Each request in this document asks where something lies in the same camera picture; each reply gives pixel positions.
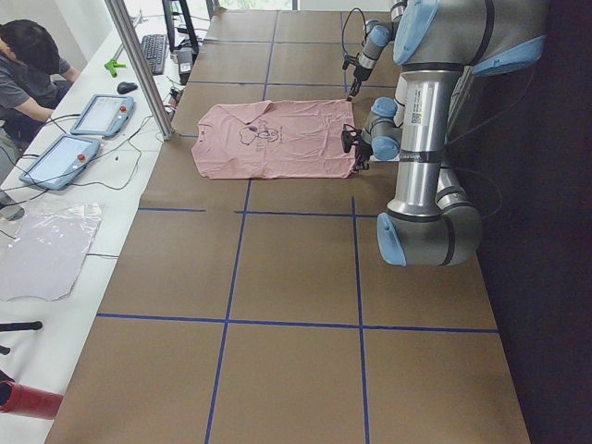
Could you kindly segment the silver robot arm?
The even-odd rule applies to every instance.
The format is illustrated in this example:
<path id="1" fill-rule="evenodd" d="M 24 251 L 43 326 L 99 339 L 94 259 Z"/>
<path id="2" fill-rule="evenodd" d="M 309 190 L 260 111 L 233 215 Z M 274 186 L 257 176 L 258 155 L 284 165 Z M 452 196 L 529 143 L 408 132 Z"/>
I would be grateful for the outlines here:
<path id="1" fill-rule="evenodd" d="M 446 158 L 451 97 L 464 71 L 477 77 L 532 66 L 541 57 L 545 1 L 394 1 L 371 21 L 354 80 L 368 79 L 391 46 L 401 69 L 393 98 L 375 100 L 363 128 L 343 143 L 362 160 L 396 160 L 393 199 L 377 218 L 391 265 L 457 265 L 482 238 L 482 218 Z"/>
<path id="2" fill-rule="evenodd" d="M 362 51 L 357 55 L 350 55 L 342 46 L 343 65 L 346 71 L 353 66 L 353 81 L 347 94 L 347 101 L 351 101 L 360 91 L 362 84 L 371 76 L 384 49 L 395 40 L 407 1 L 390 1 L 390 21 L 380 22 L 375 19 L 364 21 L 364 40 Z"/>

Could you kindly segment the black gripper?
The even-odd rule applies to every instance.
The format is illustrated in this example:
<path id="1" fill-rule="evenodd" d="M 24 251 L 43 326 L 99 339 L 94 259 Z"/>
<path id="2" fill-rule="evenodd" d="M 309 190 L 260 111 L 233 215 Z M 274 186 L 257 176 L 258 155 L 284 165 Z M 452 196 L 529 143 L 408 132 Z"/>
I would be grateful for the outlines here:
<path id="1" fill-rule="evenodd" d="M 353 82 L 346 97 L 348 102 L 351 102 L 352 99 L 357 96 L 360 91 L 361 84 L 369 79 L 372 71 L 373 70 L 371 68 L 365 68 L 361 65 L 355 66 L 353 71 Z"/>
<path id="2" fill-rule="evenodd" d="M 355 144 L 355 171 L 362 173 L 369 169 L 369 160 L 372 156 L 372 146 L 365 142 Z"/>

